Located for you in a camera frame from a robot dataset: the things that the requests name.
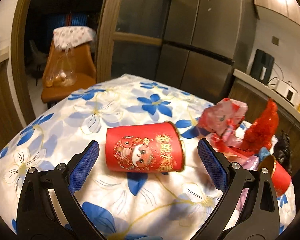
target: orange chair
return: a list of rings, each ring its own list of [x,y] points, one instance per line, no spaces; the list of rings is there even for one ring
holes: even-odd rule
[[[57,51],[52,40],[47,65],[42,77],[43,91],[41,94],[41,100],[43,103],[48,104],[48,108],[51,107],[51,103],[61,101],[72,92],[80,88],[87,89],[96,84],[97,71],[92,61],[90,46],[88,43],[84,43],[73,49],[75,71],[77,74],[76,83],[69,87],[46,87],[44,82],[45,76],[48,71],[56,65],[61,53],[63,54],[64,51]]]

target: blue gripper pad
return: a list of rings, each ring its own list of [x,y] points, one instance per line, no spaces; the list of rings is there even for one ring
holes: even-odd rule
[[[74,192],[82,188],[86,178],[88,177],[94,163],[99,157],[99,144],[94,142],[89,149],[86,150],[83,157],[70,174],[69,191],[73,195]]]
[[[216,188],[225,193],[228,189],[226,171],[204,140],[198,142],[198,154]]]

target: tiled floor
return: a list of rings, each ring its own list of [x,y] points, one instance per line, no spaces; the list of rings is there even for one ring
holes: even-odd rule
[[[39,117],[48,109],[47,104],[44,104],[41,101],[41,93],[43,90],[42,78],[38,80],[37,86],[35,85],[35,78],[31,75],[27,75],[27,81],[34,114],[36,117]]]

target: cup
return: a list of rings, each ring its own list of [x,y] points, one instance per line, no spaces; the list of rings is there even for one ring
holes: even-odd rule
[[[268,172],[271,174],[276,195],[277,197],[280,197],[290,186],[291,176],[286,172],[281,164],[277,162],[273,155],[269,155],[259,164],[258,171],[260,171],[263,167],[267,168]]]
[[[119,126],[106,134],[106,164],[111,171],[183,171],[184,143],[172,122]]]

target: chair seat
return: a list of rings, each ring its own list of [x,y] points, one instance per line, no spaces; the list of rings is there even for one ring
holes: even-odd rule
[[[70,87],[44,87],[41,100],[43,103],[57,102],[68,97],[78,89],[87,89],[96,84],[96,81],[86,74],[77,73],[77,81]]]

